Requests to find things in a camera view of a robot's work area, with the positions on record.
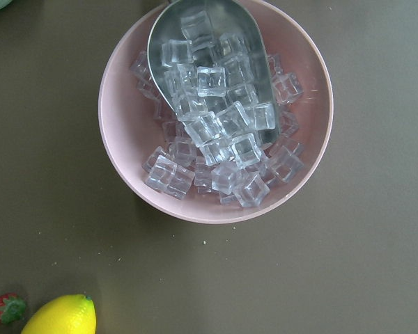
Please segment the metal ice scoop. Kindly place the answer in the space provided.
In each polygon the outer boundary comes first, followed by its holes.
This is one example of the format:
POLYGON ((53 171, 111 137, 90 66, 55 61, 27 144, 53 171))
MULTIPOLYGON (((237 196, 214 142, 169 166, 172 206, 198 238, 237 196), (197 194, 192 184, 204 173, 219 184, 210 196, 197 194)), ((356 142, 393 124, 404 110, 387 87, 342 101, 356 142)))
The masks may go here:
POLYGON ((197 146, 248 132, 268 145, 280 135, 262 35, 239 2, 172 2, 153 25, 147 59, 197 146))

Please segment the pink bowl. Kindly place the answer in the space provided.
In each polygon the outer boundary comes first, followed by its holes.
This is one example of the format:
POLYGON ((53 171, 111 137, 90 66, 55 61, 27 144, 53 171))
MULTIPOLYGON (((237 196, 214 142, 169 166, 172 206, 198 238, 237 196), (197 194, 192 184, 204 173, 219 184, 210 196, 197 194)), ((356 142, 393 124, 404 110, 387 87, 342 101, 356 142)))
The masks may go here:
POLYGON ((295 140, 304 145, 304 168, 287 184, 271 188, 259 207, 222 205, 213 195, 190 191, 182 200, 145 185, 142 165, 164 143, 155 109, 137 89, 129 67, 146 48, 150 30, 164 6, 139 19, 116 45, 100 86, 98 115, 102 141, 124 182, 149 206, 170 216, 196 223, 224 224, 246 221, 278 208, 312 176, 327 147, 334 115, 333 89, 325 61, 309 34, 289 15, 264 1, 244 1, 256 20, 265 48, 282 56, 284 68, 296 73, 304 93, 291 109, 300 128, 295 140))

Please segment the yellow lemon upper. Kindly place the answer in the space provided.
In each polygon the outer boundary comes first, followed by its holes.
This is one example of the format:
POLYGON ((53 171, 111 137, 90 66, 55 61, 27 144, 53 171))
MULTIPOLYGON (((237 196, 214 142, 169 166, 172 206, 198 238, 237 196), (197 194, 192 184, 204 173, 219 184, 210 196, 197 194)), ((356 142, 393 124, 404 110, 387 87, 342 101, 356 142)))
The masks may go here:
POLYGON ((69 294, 39 308, 21 333, 95 333, 96 326, 92 298, 84 294, 69 294))

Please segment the red strawberry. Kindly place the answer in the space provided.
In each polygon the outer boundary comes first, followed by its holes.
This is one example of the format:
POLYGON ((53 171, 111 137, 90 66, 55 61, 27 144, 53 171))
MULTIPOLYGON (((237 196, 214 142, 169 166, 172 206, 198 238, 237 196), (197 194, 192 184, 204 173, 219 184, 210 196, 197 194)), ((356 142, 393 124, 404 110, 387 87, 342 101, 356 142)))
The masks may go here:
POLYGON ((0 324, 11 324, 21 320, 26 311, 26 301, 16 293, 0 296, 0 324))

